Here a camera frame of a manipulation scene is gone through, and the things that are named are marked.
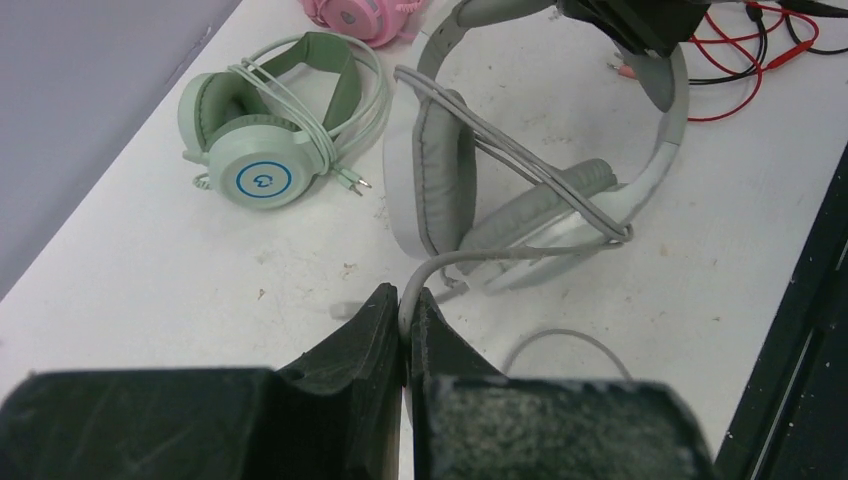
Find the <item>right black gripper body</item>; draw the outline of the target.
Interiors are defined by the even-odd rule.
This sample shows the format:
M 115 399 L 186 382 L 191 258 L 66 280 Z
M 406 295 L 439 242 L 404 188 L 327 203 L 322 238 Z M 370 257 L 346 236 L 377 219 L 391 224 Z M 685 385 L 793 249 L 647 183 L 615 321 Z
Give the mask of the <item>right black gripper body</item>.
M 592 24 L 635 55 L 669 57 L 704 19 L 709 1 L 575 0 L 560 1 L 559 11 Z

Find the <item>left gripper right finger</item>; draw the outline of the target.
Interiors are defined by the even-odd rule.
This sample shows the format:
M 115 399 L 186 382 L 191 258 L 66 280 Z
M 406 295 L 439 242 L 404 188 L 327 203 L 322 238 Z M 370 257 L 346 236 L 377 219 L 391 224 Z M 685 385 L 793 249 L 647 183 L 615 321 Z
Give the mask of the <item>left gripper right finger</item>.
M 700 426 L 669 386 L 512 378 L 410 303 L 409 406 L 418 479 L 713 479 Z

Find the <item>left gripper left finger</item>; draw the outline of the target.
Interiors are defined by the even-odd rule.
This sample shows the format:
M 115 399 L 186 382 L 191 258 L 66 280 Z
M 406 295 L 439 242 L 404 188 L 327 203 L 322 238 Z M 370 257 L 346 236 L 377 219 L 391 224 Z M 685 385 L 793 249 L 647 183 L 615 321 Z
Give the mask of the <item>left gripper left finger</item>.
M 281 369 L 64 371 L 1 408 L 5 479 L 394 479 L 398 292 Z

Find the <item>white gaming headset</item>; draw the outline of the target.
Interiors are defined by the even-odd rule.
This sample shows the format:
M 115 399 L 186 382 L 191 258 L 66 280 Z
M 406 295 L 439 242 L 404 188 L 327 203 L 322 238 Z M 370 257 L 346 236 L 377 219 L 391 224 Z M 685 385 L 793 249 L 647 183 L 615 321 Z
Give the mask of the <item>white gaming headset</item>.
M 497 293 L 547 280 L 630 242 L 633 218 L 677 155 L 689 113 L 684 54 L 676 40 L 652 45 L 634 19 L 612 39 L 663 118 L 651 159 L 628 183 L 601 159 L 567 169 L 545 162 L 437 82 L 469 30 L 546 8 L 544 1 L 448 1 L 425 21 L 394 70 L 397 87 L 383 136 L 386 205 L 400 248 L 421 262 L 400 300 L 403 341 L 411 338 L 426 281 L 448 267 L 461 276 L 458 293 Z M 484 220 L 475 217 L 478 151 L 531 183 Z

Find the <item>pink cat-ear headphones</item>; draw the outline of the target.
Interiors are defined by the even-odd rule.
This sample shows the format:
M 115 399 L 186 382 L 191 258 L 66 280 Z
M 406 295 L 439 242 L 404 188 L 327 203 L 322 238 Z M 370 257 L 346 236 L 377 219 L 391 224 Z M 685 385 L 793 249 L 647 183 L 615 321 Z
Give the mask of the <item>pink cat-ear headphones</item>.
M 357 38 L 372 48 L 395 39 L 411 39 L 412 18 L 426 5 L 408 0 L 302 0 L 305 15 L 316 25 Z

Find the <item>mint green headphones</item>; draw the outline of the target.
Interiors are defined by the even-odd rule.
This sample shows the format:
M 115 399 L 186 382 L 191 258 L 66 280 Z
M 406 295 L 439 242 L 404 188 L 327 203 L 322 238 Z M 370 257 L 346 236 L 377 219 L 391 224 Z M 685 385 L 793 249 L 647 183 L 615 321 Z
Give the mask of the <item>mint green headphones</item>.
M 282 81 L 299 67 L 337 77 L 322 117 Z M 293 35 L 187 83 L 177 109 L 182 156 L 206 169 L 195 188 L 248 209 L 286 206 L 325 176 L 359 193 L 369 184 L 344 163 L 382 134 L 390 100 L 383 64 L 363 41 Z

